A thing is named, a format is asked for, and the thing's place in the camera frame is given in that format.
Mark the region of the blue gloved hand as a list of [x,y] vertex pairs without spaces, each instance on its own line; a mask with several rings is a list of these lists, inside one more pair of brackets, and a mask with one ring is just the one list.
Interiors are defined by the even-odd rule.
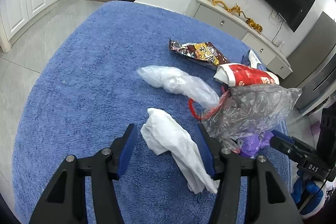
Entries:
[[308,219],[316,215],[325,204],[326,185],[319,181],[306,180],[298,176],[293,184],[291,196],[295,204],[303,201],[303,194],[307,193],[308,202],[300,212],[302,219]]

